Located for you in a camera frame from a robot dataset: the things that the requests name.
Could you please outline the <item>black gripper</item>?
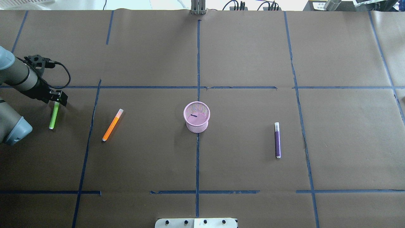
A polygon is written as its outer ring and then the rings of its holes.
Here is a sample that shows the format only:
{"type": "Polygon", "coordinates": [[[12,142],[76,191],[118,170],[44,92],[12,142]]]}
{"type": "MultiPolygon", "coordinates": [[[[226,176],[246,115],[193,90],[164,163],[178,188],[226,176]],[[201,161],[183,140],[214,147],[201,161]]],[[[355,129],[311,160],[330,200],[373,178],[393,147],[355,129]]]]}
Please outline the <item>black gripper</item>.
{"type": "Polygon", "coordinates": [[[44,103],[55,101],[66,107],[68,95],[62,90],[53,91],[41,79],[38,79],[36,84],[29,90],[24,91],[24,95],[31,99],[36,99],[44,103]]]}

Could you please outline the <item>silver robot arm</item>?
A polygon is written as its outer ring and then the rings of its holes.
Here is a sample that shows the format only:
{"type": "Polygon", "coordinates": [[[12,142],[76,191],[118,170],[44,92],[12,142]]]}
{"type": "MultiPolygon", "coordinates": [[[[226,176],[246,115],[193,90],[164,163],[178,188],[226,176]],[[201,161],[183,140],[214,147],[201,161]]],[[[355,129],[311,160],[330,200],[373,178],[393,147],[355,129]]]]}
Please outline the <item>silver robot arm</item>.
{"type": "Polygon", "coordinates": [[[71,74],[61,62],[41,55],[16,57],[11,51],[0,48],[1,69],[1,144],[13,146],[24,139],[33,130],[29,122],[13,105],[13,101],[38,100],[48,104],[56,102],[67,106],[68,95],[63,89],[71,82],[71,74]],[[63,86],[52,86],[44,78],[45,69],[61,66],[68,75],[68,82],[63,86]]]}

